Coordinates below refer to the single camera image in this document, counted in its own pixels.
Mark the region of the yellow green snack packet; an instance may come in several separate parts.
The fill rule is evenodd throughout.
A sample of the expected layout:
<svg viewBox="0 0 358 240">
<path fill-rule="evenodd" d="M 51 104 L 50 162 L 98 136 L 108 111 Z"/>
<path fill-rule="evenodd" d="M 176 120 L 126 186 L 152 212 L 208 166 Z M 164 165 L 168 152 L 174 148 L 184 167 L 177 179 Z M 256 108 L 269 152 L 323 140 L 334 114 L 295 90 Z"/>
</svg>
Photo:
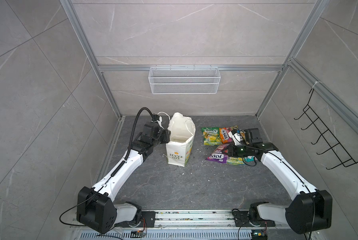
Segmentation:
<svg viewBox="0 0 358 240">
<path fill-rule="evenodd" d="M 229 165 L 244 165 L 243 158 L 227 157 L 226 163 Z"/>
</svg>

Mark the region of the floral paper bag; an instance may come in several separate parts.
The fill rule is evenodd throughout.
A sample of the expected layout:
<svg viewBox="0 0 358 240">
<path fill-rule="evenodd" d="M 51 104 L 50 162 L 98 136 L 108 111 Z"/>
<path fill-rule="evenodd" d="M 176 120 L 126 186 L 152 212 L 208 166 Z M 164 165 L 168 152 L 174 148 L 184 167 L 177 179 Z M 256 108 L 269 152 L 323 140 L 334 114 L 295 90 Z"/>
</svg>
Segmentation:
<svg viewBox="0 0 358 240">
<path fill-rule="evenodd" d="M 166 144 L 167 161 L 170 165 L 185 167 L 192 151 L 196 126 L 192 118 L 186 117 L 180 113 L 174 113 L 172 118 L 165 112 L 159 112 L 158 115 L 168 116 L 169 124 L 167 129 L 170 131 L 170 137 Z"/>
</svg>

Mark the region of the pink snack packet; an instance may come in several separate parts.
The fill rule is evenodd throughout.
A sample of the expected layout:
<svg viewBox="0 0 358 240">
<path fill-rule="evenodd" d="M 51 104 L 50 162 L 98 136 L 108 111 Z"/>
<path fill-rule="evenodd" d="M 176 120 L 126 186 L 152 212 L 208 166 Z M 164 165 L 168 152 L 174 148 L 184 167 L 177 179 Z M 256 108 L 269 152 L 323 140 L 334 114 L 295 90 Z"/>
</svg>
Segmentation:
<svg viewBox="0 0 358 240">
<path fill-rule="evenodd" d="M 230 144 L 219 145 L 213 153 L 206 158 L 207 161 L 226 164 L 229 159 Z"/>
</svg>

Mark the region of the orange snack packet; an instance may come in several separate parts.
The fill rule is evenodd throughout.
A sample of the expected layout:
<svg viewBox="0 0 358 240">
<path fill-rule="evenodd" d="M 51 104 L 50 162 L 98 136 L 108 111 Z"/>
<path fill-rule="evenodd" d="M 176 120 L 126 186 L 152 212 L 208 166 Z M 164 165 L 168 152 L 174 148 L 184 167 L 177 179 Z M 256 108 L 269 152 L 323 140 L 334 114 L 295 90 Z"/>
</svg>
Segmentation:
<svg viewBox="0 0 358 240">
<path fill-rule="evenodd" d="M 232 129 L 230 127 L 219 128 L 221 142 L 223 144 L 231 143 L 233 139 L 230 136 Z"/>
</svg>

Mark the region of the small green snack packet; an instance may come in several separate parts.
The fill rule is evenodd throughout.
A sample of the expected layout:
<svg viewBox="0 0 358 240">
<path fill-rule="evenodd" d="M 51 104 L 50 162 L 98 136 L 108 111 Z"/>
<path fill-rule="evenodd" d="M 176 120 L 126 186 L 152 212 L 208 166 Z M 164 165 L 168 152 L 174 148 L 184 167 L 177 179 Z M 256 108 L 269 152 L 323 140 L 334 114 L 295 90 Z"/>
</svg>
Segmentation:
<svg viewBox="0 0 358 240">
<path fill-rule="evenodd" d="M 217 127 L 203 127 L 201 128 L 204 137 L 205 146 L 218 146 L 222 144 L 220 137 L 220 128 Z"/>
</svg>

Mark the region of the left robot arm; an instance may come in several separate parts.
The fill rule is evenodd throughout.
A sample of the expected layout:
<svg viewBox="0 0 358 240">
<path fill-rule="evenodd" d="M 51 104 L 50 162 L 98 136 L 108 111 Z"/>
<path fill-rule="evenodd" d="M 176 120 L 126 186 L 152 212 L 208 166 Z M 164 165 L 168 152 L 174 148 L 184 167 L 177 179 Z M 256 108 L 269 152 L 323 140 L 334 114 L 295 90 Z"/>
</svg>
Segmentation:
<svg viewBox="0 0 358 240">
<path fill-rule="evenodd" d="M 118 224 L 138 226 L 142 218 L 140 206 L 131 202 L 115 205 L 113 202 L 127 179 L 153 149 L 169 142 L 170 134 L 170 130 L 163 129 L 157 122 L 146 123 L 115 167 L 91 188 L 80 190 L 76 220 L 101 234 Z"/>
</svg>

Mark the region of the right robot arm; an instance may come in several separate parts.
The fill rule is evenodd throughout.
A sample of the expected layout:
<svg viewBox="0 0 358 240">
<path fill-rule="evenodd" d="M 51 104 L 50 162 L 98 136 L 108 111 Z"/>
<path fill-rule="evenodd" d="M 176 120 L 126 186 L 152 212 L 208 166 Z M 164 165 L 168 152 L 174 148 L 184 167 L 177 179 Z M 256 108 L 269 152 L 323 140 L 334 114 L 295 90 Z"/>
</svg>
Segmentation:
<svg viewBox="0 0 358 240">
<path fill-rule="evenodd" d="M 258 159 L 275 175 L 292 200 L 288 207 L 268 202 L 251 204 L 249 224 L 259 227 L 266 222 L 277 222 L 288 225 L 297 234 L 331 227 L 333 198 L 330 193 L 319 190 L 303 178 L 273 143 L 252 146 L 229 144 L 227 152 L 233 157 Z"/>
</svg>

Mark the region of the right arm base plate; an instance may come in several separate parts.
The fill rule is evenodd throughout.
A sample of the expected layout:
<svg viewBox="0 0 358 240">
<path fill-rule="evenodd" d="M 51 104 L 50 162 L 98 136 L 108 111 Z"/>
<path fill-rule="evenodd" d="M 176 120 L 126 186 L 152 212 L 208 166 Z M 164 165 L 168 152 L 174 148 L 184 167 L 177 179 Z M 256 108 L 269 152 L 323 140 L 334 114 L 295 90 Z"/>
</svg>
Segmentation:
<svg viewBox="0 0 358 240">
<path fill-rule="evenodd" d="M 233 219 L 235 221 L 236 227 L 275 227 L 276 224 L 274 221 L 264 221 L 264 220 L 250 220 L 249 211 L 241 211 L 238 209 L 232 210 Z"/>
</svg>

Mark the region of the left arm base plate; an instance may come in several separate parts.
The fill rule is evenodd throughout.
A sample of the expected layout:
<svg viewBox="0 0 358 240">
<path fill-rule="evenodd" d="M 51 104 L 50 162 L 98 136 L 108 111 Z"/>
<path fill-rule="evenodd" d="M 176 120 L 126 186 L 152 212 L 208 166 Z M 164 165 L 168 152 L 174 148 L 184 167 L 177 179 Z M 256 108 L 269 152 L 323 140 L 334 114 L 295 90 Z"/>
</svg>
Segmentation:
<svg viewBox="0 0 358 240">
<path fill-rule="evenodd" d="M 115 224 L 115 227 L 123 228 L 153 228 L 155 224 L 156 212 L 154 211 L 142 211 L 136 215 L 135 221 L 121 222 Z"/>
</svg>

